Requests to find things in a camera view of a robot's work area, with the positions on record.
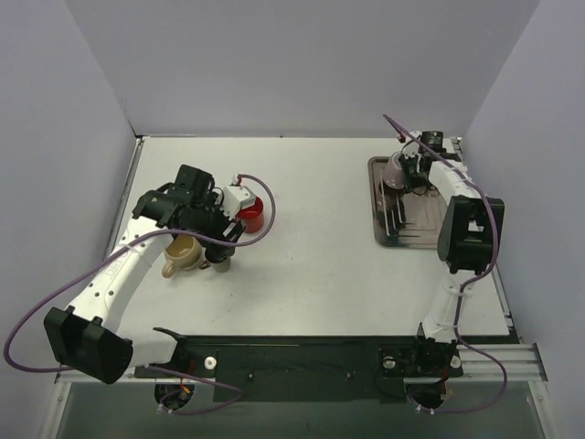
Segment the purple mug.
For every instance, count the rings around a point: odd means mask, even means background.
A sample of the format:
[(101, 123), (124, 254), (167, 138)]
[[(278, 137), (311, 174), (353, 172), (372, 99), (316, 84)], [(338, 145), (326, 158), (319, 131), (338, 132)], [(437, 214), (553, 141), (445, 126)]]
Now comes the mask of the purple mug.
[(405, 176), (400, 157), (400, 152), (390, 156), (382, 172), (383, 183), (394, 190), (402, 190), (405, 187)]

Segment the beige round mug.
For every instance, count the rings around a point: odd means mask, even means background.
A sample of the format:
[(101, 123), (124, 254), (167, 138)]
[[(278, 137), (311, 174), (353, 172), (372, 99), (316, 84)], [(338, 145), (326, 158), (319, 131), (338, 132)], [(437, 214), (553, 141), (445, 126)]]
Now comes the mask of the beige round mug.
[(198, 240), (189, 235), (177, 235), (165, 249), (162, 276), (170, 279), (179, 272), (195, 270), (203, 261), (203, 247)]

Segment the small brown cup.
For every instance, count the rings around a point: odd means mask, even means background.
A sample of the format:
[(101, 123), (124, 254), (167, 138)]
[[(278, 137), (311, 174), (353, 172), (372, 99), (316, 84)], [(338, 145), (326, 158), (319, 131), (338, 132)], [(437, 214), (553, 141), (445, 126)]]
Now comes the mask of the small brown cup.
[(225, 273), (229, 270), (231, 265), (231, 259), (227, 258), (221, 262), (213, 263), (208, 260), (204, 260), (201, 264), (199, 264), (198, 269), (203, 271), (207, 269), (213, 269), (217, 273)]

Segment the red mug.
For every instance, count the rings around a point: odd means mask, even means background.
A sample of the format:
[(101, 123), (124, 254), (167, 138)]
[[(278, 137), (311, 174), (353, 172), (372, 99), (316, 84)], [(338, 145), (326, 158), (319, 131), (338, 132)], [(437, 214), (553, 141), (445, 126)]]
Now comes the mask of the red mug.
[(245, 232), (253, 234), (260, 231), (264, 226), (264, 205), (260, 197), (255, 198), (251, 207), (241, 210), (238, 218), (245, 223)]

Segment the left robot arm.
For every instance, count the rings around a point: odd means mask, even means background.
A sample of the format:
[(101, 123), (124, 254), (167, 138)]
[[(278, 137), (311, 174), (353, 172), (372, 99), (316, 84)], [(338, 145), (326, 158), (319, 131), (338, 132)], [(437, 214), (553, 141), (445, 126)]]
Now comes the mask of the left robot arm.
[(44, 319), (56, 360), (106, 384), (131, 366), (155, 363), (165, 375), (186, 370), (188, 355), (176, 335), (121, 336), (122, 316), (152, 265), (164, 255), (164, 278), (212, 265), (226, 270), (246, 229), (240, 211), (254, 205), (253, 192), (239, 177), (217, 189), (214, 177), (182, 165), (174, 181), (139, 197), (112, 260), (64, 310)]

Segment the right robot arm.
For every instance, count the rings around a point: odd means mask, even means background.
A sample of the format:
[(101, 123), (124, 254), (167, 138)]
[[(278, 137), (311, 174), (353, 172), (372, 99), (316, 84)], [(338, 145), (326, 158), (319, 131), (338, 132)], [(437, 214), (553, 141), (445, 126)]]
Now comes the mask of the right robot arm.
[(421, 323), (422, 333), (437, 343), (459, 340), (463, 309), (473, 295), (473, 287), (495, 267), (499, 253), (504, 201), (489, 198), (472, 181), (467, 167), (456, 154), (442, 147), (442, 139), (429, 133), (402, 135), (405, 146), (418, 151), (399, 157), (407, 188), (434, 188), (447, 210), (437, 240), (437, 254), (445, 265), (443, 276), (429, 313)]

